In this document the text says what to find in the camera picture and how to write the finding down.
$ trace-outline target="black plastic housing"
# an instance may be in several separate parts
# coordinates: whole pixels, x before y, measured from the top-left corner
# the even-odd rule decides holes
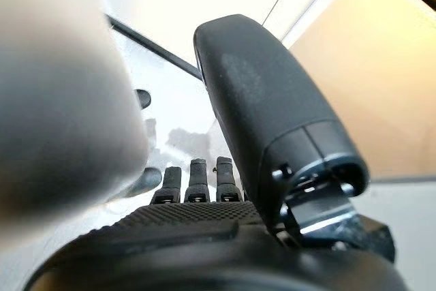
[[[269,224],[313,177],[361,194],[369,173],[338,117],[291,53],[242,15],[199,26],[198,67],[244,187]]]

